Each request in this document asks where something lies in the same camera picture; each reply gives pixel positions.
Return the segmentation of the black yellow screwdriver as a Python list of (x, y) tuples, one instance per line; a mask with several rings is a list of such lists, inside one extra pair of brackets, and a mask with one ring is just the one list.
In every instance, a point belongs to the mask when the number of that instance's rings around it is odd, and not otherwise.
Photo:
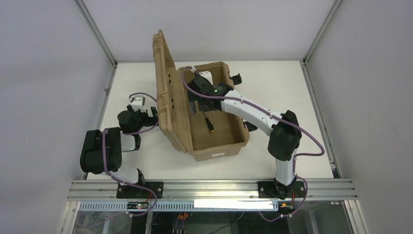
[(209, 132), (210, 132), (210, 133), (214, 133), (214, 132), (215, 132), (214, 126), (213, 126), (213, 124), (211, 123), (211, 121), (209, 120), (208, 116), (206, 115), (205, 112), (202, 112), (202, 114), (203, 114), (203, 116), (204, 116), (204, 118), (205, 118), (206, 125), (207, 125), (207, 128), (208, 128)]

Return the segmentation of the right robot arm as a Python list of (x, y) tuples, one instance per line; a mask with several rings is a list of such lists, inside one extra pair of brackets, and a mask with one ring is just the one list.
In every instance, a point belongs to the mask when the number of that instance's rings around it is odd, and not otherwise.
[(184, 85), (189, 93), (198, 98), (201, 105), (238, 116), (247, 125), (253, 125), (269, 136), (267, 150), (276, 161), (274, 196), (284, 199), (296, 182), (293, 157), (302, 138), (295, 113), (265, 109), (244, 98), (232, 86), (222, 82), (212, 85), (200, 74)]

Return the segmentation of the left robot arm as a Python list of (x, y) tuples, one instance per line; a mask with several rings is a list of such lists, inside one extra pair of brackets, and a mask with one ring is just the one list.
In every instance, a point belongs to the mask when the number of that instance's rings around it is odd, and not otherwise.
[(156, 107), (148, 110), (142, 106), (128, 105), (117, 115), (118, 127), (86, 132), (80, 167), (85, 173), (95, 175), (105, 173), (120, 184), (134, 184), (145, 187), (143, 173), (123, 160), (125, 152), (141, 148), (140, 132), (143, 127), (155, 127), (158, 123)]

